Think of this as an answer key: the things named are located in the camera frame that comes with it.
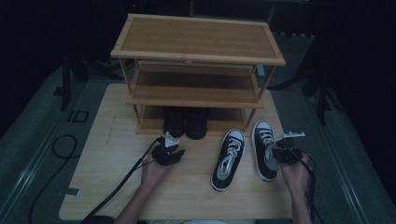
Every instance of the shoelace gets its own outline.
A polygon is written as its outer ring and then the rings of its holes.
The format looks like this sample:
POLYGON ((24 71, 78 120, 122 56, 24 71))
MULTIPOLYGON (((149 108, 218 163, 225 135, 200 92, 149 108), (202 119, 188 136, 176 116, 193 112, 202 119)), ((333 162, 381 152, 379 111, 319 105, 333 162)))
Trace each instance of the shoelace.
MULTIPOLYGON (((269 130, 259 130, 259 137, 266 147, 274 143, 274 137, 269 130)), ((272 150, 265 150, 265 159, 271 161, 273 159, 272 150)))
POLYGON ((233 167, 233 161, 238 156, 238 151, 241 149, 241 142, 230 138, 228 140, 227 156, 221 161, 219 165, 219 172, 221 175, 228 175, 233 167))

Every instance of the black shoe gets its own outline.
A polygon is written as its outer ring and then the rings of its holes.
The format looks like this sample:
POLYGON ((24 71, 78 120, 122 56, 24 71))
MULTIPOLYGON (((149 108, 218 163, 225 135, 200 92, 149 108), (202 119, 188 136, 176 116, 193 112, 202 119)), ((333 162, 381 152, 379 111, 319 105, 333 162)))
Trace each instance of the black shoe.
POLYGON ((193 140, 202 139, 207 130, 207 108, 190 107, 187 112, 186 135, 193 140))
POLYGON ((163 133, 169 132, 172 137, 180 137, 184 133, 184 108, 166 106, 163 115, 163 133))
POLYGON ((221 143, 219 160, 211 179, 213 189, 222 192, 230 187, 244 153, 244 134, 237 129, 230 130, 221 143))
POLYGON ((276 143, 273 129, 268 122, 259 121, 254 125, 251 133, 251 145, 256 155, 259 177, 266 182, 273 181, 279 166, 273 156, 272 148, 276 146, 276 143))

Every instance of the wooden shoe rack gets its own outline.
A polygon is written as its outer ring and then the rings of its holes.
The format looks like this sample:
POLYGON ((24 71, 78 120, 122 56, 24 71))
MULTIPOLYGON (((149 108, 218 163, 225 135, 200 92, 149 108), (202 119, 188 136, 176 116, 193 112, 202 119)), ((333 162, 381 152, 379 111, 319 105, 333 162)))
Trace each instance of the wooden shoe rack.
POLYGON ((265 22, 129 14, 111 51, 120 58, 136 133, 163 133, 164 106, 210 107, 207 134, 249 135, 276 66, 285 60, 265 22), (125 60, 134 59, 132 79, 125 60), (258 88, 257 64, 270 69, 258 88))

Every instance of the bottom shelf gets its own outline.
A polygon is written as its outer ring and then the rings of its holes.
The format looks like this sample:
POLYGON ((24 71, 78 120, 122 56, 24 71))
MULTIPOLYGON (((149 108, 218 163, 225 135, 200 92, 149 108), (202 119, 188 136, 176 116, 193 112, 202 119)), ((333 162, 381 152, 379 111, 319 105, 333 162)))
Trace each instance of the bottom shelf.
MULTIPOLYGON (((239 129, 250 136, 245 128, 246 117, 245 109, 210 108, 206 136, 223 136, 231 129, 239 129)), ((163 134, 163 106, 142 106, 140 118, 137 134, 163 134)))

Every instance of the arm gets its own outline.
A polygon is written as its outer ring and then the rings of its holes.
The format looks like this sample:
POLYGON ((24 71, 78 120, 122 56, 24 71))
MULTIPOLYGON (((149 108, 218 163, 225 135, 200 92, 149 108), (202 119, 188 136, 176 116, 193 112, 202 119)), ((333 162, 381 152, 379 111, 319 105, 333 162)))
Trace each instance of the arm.
MULTIPOLYGON (((308 156, 304 154, 303 161, 307 163, 308 159, 308 156)), ((283 180, 290 191, 293 223, 312 223, 308 201, 305 196, 305 190, 309 180, 308 171, 300 162, 293 165, 280 163, 279 166, 282 170, 283 180)))
POLYGON ((139 218, 140 212, 143 209, 149 195, 155 188, 161 183, 163 177, 168 173, 172 166, 161 166, 158 162, 153 161, 151 152, 148 154, 148 158, 143 160, 143 164, 149 162, 143 166, 142 179, 140 187, 134 193, 134 197, 119 216, 116 218, 114 224, 134 224, 139 218))

